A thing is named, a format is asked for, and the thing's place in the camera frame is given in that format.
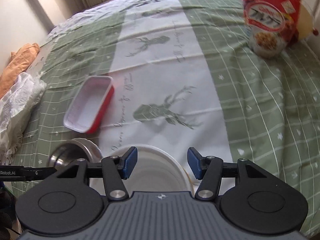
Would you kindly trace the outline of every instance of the red plastic container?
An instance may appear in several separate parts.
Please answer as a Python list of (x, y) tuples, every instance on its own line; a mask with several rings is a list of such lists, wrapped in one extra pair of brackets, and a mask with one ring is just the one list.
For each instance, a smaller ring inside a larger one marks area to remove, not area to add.
[(80, 133), (93, 133), (99, 127), (115, 89), (109, 76), (87, 78), (72, 100), (63, 125)]

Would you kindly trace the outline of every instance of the metal screw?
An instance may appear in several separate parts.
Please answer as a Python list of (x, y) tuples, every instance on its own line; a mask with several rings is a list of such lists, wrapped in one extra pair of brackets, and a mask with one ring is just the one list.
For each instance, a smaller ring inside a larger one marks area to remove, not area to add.
[(125, 196), (125, 192), (123, 190), (116, 189), (110, 192), (110, 196), (114, 198), (122, 198)]
[(213, 196), (213, 192), (211, 190), (207, 190), (207, 189), (200, 190), (198, 192), (198, 196), (201, 198), (209, 198), (209, 197)]

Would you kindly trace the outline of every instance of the stainless steel bowl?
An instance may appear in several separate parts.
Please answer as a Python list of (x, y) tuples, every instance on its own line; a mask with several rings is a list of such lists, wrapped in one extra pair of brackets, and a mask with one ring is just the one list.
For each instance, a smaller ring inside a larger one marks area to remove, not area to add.
[(102, 154), (98, 146), (84, 138), (68, 140), (60, 144), (49, 156), (47, 167), (57, 170), (67, 166), (77, 159), (84, 158), (89, 162), (101, 161)]

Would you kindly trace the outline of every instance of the circular black cover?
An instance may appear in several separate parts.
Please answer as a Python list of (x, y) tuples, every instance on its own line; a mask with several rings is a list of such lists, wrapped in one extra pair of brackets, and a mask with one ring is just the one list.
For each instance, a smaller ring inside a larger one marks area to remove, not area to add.
[(273, 184), (268, 179), (250, 179), (228, 190), (221, 197), (220, 208), (229, 221), (246, 231), (279, 235), (302, 225), (308, 203), (281, 181)]
[(31, 231), (60, 235), (86, 227), (102, 208), (101, 196), (94, 189), (71, 179), (55, 179), (20, 196), (16, 212)]

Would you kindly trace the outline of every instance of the white fringed towel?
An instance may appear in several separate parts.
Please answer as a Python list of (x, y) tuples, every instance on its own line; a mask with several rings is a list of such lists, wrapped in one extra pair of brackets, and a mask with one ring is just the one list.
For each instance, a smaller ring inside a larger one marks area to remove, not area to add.
[(39, 77), (23, 72), (0, 99), (0, 155), (10, 157), (21, 145), (31, 110), (40, 101), (45, 87)]

